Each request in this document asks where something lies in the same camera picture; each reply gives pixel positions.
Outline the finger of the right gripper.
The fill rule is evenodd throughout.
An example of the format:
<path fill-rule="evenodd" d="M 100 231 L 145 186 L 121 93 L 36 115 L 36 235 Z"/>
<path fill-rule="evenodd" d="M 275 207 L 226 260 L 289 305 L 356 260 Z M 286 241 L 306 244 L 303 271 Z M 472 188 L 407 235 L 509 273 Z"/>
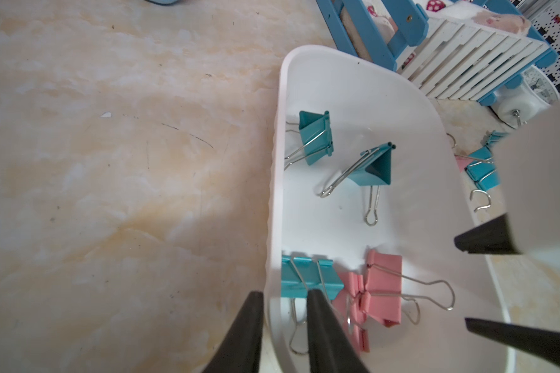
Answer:
<path fill-rule="evenodd" d="M 466 318 L 469 332 L 539 357 L 560 368 L 560 332 Z"/>

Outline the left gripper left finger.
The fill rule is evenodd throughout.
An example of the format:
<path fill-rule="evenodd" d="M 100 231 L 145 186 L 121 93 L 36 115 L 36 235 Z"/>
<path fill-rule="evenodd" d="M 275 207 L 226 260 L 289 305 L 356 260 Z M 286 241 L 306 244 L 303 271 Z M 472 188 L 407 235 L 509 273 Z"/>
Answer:
<path fill-rule="evenodd" d="M 203 372 L 259 372 L 263 326 L 264 294 L 250 292 Z"/>

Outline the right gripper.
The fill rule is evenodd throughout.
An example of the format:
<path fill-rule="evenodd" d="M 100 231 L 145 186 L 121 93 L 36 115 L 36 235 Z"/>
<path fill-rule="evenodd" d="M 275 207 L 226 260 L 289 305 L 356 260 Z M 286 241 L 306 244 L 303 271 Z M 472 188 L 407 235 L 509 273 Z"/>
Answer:
<path fill-rule="evenodd" d="M 506 214 L 456 236 L 455 247 L 523 253 L 560 270 L 560 102 L 500 141 L 494 160 Z"/>

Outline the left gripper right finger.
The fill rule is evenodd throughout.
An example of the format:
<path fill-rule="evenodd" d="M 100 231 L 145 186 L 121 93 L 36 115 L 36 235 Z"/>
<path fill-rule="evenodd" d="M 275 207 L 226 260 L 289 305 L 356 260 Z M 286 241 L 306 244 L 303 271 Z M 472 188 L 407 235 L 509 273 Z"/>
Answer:
<path fill-rule="evenodd" d="M 310 372 L 368 372 L 322 291 L 309 290 L 306 312 Z"/>

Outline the teal binder clip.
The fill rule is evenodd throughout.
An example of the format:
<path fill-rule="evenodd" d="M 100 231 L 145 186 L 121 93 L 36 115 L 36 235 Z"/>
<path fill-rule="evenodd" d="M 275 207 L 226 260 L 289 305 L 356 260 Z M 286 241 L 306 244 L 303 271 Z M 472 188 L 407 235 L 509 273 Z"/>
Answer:
<path fill-rule="evenodd" d="M 465 172 L 474 182 L 475 186 L 483 191 L 489 191 L 499 186 L 499 176 L 496 166 L 492 161 L 492 152 L 488 146 L 471 153 L 471 163 L 465 167 Z"/>
<path fill-rule="evenodd" d="M 312 166 L 325 156 L 331 157 L 334 152 L 333 134 L 330 113 L 299 112 L 298 133 L 301 146 L 285 156 L 284 170 L 300 161 Z"/>
<path fill-rule="evenodd" d="M 320 192 L 319 197 L 329 197 L 347 179 L 359 187 L 370 188 L 368 208 L 363 220 L 369 227 L 375 226 L 379 221 L 380 187 L 391 184 L 391 154 L 396 147 L 396 144 L 389 141 L 365 150 L 356 162 Z"/>
<path fill-rule="evenodd" d="M 491 147 L 493 147 L 499 141 L 503 140 L 508 135 L 509 133 L 507 132 L 493 131 L 487 135 L 487 137 L 483 141 L 483 144 L 485 147 L 491 149 Z"/>
<path fill-rule="evenodd" d="M 294 330 L 289 349 L 297 356 L 307 355 L 293 347 L 296 332 L 307 322 L 306 313 L 300 318 L 296 308 L 297 298 L 306 299 L 309 290 L 321 290 L 328 301 L 333 301 L 345 287 L 334 269 L 334 261 L 301 256 L 283 256 L 281 269 L 282 297 L 289 300 L 290 317 Z"/>

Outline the white plastic storage box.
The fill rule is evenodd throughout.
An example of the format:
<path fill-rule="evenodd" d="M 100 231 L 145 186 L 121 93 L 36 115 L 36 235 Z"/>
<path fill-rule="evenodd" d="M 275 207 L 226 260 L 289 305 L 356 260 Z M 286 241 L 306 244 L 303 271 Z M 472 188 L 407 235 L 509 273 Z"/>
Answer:
<path fill-rule="evenodd" d="M 285 156 L 302 142 L 299 112 L 331 117 L 334 152 L 312 166 L 284 170 Z M 380 187 L 378 223 L 363 220 L 370 188 L 347 179 L 325 198 L 320 192 L 367 149 L 387 142 L 391 184 Z M 445 280 L 456 304 L 445 311 L 420 300 L 418 325 L 404 320 L 385 327 L 369 320 L 371 372 L 512 372 L 511 348 L 468 332 L 466 318 L 509 322 L 494 270 L 484 256 L 462 253 L 454 238 L 474 227 L 468 195 L 438 113 L 426 96 L 399 74 L 332 48 L 307 45 L 284 59 L 278 88 L 272 153 L 266 316 L 279 366 L 307 372 L 306 356 L 289 349 L 294 330 L 281 296 L 283 256 L 334 261 L 337 270 L 362 270 L 371 249 L 403 259 L 404 274 Z M 444 286 L 405 281 L 403 290 L 446 303 Z"/>

